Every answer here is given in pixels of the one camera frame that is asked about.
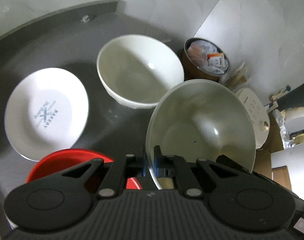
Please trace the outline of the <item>red plate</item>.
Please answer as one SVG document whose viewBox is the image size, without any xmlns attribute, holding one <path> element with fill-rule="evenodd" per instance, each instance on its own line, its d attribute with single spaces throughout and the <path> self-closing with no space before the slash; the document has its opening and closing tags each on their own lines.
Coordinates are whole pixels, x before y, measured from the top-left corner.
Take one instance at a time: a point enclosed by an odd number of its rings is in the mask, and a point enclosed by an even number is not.
<svg viewBox="0 0 304 240">
<path fill-rule="evenodd" d="M 104 163 L 111 163 L 113 158 L 93 150 L 81 148 L 70 148 L 56 151 L 41 159 L 30 171 L 26 183 L 46 177 L 53 173 L 90 161 L 94 158 L 101 158 Z"/>
</svg>

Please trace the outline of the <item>white plate with Barbry print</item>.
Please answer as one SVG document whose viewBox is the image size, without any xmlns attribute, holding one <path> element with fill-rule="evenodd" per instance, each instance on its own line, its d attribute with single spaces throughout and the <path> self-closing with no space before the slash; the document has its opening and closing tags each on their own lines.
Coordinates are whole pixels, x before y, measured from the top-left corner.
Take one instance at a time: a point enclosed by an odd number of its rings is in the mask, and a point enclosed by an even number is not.
<svg viewBox="0 0 304 240">
<path fill-rule="evenodd" d="M 44 68 L 24 78 L 11 93 L 4 128 L 12 148 L 40 161 L 71 148 L 85 129 L 89 99 L 82 82 L 61 68 Z"/>
</svg>

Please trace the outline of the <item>white deep ceramic bowl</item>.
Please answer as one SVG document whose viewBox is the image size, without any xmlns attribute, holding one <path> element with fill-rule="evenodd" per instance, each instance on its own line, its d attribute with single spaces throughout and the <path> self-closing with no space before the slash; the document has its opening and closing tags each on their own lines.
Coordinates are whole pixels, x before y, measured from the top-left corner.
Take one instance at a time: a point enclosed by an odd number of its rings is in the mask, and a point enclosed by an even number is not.
<svg viewBox="0 0 304 240">
<path fill-rule="evenodd" d="M 151 109 L 185 79 L 183 66 L 171 48 L 144 35 L 111 39 L 96 59 L 100 81 L 110 97 L 132 109 Z"/>
</svg>

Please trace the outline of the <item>white rice cooker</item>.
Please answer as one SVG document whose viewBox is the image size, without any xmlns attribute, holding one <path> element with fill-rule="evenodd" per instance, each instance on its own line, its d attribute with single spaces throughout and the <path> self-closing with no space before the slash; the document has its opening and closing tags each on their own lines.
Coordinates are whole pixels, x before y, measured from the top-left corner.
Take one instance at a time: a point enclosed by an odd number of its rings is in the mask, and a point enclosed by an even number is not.
<svg viewBox="0 0 304 240">
<path fill-rule="evenodd" d="M 268 113 L 258 96 L 251 89 L 241 88 L 237 91 L 236 96 L 242 102 L 250 117 L 255 133 L 256 149 L 259 149 L 264 145 L 269 135 L 270 120 Z"/>
</svg>

